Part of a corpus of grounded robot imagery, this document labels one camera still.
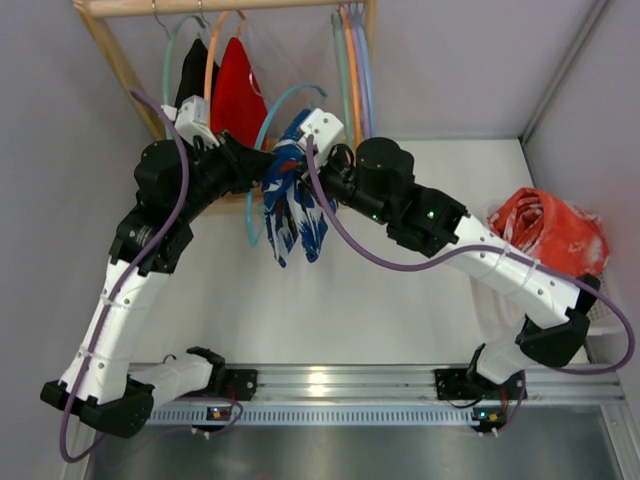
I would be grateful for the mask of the blue white patterned trousers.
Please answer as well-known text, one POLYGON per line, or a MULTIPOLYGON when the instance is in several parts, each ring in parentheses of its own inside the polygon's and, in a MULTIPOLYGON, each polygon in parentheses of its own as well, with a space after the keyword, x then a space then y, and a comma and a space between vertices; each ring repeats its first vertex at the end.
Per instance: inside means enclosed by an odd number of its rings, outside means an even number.
POLYGON ((308 262, 317 261, 329 230, 324 210, 302 180, 306 155, 298 146, 299 127, 310 113, 309 108, 301 110, 280 137, 273 150, 275 161, 261 185, 268 242, 282 268, 296 244, 308 262))

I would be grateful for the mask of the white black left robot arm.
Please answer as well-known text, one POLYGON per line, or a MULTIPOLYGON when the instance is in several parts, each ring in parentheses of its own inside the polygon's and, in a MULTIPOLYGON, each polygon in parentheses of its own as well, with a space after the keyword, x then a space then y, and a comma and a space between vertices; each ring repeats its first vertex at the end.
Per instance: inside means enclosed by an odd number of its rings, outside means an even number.
POLYGON ((98 432, 131 438, 166 403, 220 394, 225 360, 207 348, 143 371, 129 366, 149 311, 193 238, 192 222, 219 198, 257 186, 275 160, 227 132, 211 146, 173 139, 143 150, 136 204, 116 229, 94 316, 70 367, 43 386, 45 403, 98 432))

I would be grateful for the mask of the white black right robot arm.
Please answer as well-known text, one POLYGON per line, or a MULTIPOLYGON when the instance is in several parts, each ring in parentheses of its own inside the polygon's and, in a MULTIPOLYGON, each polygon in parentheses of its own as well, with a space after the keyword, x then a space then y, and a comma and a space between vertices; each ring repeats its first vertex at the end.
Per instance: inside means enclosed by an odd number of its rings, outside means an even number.
POLYGON ((327 208, 342 203, 383 225, 389 239, 447 264, 514 303, 524 314, 516 333, 481 344, 467 368, 475 392, 494 390, 533 365, 561 370, 583 348, 598 280, 552 271, 485 227, 441 190, 418 184, 414 158, 395 141, 376 137, 356 150, 302 140, 305 172, 327 208))

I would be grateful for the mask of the red trousers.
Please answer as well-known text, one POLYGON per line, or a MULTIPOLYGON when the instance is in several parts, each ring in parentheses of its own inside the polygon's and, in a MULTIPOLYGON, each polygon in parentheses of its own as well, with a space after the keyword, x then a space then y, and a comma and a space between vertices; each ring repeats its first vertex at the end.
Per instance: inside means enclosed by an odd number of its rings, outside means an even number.
POLYGON ((246 50, 238 37, 229 40, 216 77, 211 103, 213 133, 227 131, 254 147, 267 107, 246 50))

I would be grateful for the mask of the empty orange hanger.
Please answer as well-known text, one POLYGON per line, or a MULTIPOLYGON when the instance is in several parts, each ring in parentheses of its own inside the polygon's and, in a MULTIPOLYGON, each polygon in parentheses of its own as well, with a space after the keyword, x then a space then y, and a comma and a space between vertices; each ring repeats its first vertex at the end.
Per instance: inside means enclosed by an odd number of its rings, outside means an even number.
POLYGON ((357 147, 363 140, 362 120, 361 120, 361 95, 359 89, 358 70, 355 56, 355 47, 351 24, 348 19, 347 10, 344 6, 339 7, 339 16, 342 23, 342 31, 345 40, 346 55, 349 69, 349 80, 351 88, 352 123, 353 123, 353 144, 357 147))

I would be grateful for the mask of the black trousers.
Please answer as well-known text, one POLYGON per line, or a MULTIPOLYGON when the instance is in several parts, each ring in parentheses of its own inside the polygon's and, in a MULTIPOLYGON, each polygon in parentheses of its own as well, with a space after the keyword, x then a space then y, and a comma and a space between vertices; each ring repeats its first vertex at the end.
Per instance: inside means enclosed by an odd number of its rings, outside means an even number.
POLYGON ((179 109, 191 96, 204 97, 207 55, 207 47, 199 38, 196 38, 182 64, 180 83, 174 102, 175 108, 179 109))

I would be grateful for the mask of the green hanger with black trousers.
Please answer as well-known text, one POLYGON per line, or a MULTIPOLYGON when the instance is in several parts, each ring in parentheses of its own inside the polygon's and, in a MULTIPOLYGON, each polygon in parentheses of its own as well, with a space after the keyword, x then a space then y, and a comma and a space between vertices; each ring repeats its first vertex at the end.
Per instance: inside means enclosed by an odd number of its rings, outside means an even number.
POLYGON ((179 34, 180 28, 189 19, 195 20, 200 26, 201 32, 197 34, 196 38, 199 38, 203 42, 203 37, 204 37, 204 34, 206 33, 206 29, 207 29, 206 23, 201 17, 194 14, 184 15, 171 30, 171 33, 169 34, 169 37, 168 37, 168 42, 167 42, 165 57, 164 57, 163 80, 162 80, 162 98, 163 98, 162 105, 169 105, 174 107, 176 96, 175 97, 171 96, 171 75, 173 72, 172 60, 173 60, 173 54, 174 54, 174 48, 175 48, 175 41, 179 34))

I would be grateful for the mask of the orange hanger with red trousers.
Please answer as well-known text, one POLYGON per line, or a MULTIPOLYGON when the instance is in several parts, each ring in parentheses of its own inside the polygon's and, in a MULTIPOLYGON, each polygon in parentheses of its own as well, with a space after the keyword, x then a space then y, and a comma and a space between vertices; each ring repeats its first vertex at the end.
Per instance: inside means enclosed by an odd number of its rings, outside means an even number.
MULTIPOLYGON (((223 11, 219 15, 216 24, 211 30, 208 52, 207 52, 207 59, 206 59, 206 70, 205 70, 205 76, 204 76, 204 99, 208 102, 211 102, 212 91, 214 88, 213 71, 214 71, 216 48, 217 48, 218 40, 220 37, 222 27, 225 21, 227 20, 227 18, 231 15, 231 13, 232 13, 231 10, 223 11)), ((240 10, 240 9, 235 10, 235 13, 240 19, 240 23, 236 27, 235 36, 241 37, 246 27, 247 18, 243 10, 240 10)))

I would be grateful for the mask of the empty green hanger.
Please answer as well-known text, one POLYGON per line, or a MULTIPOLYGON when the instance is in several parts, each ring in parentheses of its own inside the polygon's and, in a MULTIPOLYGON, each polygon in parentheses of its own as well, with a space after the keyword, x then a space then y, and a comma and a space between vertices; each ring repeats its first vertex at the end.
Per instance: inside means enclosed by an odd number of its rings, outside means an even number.
POLYGON ((342 105, 344 112, 344 125, 346 142, 350 147, 354 145, 354 128, 351 114, 351 98, 349 77, 347 72, 346 44, 343 33, 343 25, 337 11, 331 14, 331 24, 335 45, 336 62, 339 75, 342 105))

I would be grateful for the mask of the wooden clothes rack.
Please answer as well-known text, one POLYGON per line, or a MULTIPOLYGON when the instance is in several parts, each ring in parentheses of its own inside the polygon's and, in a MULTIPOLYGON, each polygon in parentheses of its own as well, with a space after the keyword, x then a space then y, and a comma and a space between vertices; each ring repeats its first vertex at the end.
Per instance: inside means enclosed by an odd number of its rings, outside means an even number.
MULTIPOLYGON (((244 10, 303 8, 324 5, 362 5, 365 11, 365 33, 369 55, 374 52, 378 1, 71 1, 85 28, 101 51, 120 86, 127 93, 143 124, 153 139, 165 137, 164 127, 158 115, 138 105, 129 94, 131 87, 142 84, 132 67, 124 49, 109 28, 105 19, 120 17, 159 17, 161 15, 191 14, 205 12, 236 11, 242 18, 244 10)), ((244 208, 244 197, 230 195, 205 210, 205 215, 240 214, 244 208)))

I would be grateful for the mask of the orange white patterned garment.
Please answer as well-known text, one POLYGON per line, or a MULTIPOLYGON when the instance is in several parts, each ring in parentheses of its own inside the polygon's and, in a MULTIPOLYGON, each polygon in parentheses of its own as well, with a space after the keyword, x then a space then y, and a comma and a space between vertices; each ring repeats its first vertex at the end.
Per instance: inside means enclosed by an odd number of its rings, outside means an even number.
POLYGON ((600 216, 541 189, 517 190, 487 222, 512 246, 573 277, 599 276, 609 260, 600 216))

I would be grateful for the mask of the aluminium mounting rail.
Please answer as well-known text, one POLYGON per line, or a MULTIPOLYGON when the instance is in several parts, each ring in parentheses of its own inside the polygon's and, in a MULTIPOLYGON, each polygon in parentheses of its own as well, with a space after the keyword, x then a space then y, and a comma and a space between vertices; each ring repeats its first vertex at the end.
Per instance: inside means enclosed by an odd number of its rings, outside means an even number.
MULTIPOLYGON (((252 380, 235 386, 254 392, 256 402, 434 403, 444 382, 442 365, 251 365, 252 380)), ((615 404, 626 399, 615 373, 574 376, 544 367, 526 373, 527 399, 534 404, 615 404)))

